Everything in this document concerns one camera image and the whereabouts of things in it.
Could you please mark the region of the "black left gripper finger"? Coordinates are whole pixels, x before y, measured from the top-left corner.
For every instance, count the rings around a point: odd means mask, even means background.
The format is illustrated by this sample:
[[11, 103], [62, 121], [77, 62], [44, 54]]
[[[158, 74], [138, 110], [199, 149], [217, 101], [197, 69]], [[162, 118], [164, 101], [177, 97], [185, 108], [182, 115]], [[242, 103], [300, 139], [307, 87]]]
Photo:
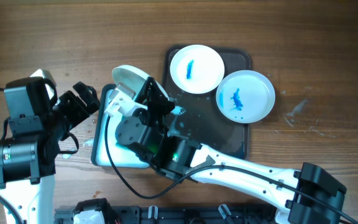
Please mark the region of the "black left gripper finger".
[[81, 107], [87, 113], [95, 113], [97, 110], [99, 110], [100, 101], [98, 99], [96, 90], [92, 86], [78, 82], [73, 85], [73, 89], [79, 96]]
[[81, 107], [79, 96], [74, 95], [71, 91], [66, 91], [59, 97], [57, 110], [67, 117], [85, 116], [88, 113]]

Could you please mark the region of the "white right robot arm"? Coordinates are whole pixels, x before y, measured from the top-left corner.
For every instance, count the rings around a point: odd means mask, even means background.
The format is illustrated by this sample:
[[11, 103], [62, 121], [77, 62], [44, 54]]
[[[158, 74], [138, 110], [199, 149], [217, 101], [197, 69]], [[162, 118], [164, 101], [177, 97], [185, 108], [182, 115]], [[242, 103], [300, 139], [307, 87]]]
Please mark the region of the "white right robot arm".
[[259, 198], [277, 209], [276, 223], [350, 219], [342, 211], [346, 187], [320, 166], [304, 163], [301, 170], [263, 166], [169, 134], [164, 118], [175, 104], [152, 77], [138, 93], [119, 83], [110, 99], [123, 115], [115, 130], [117, 143], [176, 184], [191, 179]]

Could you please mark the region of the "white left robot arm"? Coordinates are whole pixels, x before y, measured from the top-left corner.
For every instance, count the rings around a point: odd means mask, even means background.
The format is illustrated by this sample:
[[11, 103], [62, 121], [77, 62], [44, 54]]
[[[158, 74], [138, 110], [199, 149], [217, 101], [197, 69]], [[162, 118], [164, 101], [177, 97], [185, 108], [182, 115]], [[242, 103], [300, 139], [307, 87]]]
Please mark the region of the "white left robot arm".
[[62, 96], [49, 96], [47, 78], [28, 77], [6, 85], [9, 117], [0, 139], [0, 202], [8, 223], [53, 223], [55, 159], [64, 151], [59, 143], [99, 110], [92, 86], [78, 82]]

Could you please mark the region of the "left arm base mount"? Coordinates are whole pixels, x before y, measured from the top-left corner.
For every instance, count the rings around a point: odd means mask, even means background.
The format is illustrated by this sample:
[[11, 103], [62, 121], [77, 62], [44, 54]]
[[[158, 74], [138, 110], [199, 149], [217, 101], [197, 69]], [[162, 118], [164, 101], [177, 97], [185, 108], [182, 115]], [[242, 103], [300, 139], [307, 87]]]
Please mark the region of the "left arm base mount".
[[120, 224], [119, 215], [106, 198], [79, 202], [72, 212], [74, 224]]

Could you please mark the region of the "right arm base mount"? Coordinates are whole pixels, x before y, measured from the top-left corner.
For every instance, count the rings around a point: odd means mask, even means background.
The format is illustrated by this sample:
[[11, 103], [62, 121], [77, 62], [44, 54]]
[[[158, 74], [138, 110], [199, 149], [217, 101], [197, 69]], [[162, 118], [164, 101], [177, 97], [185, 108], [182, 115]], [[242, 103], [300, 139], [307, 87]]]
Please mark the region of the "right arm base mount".
[[288, 221], [289, 212], [277, 209], [275, 214], [276, 224], [290, 224]]

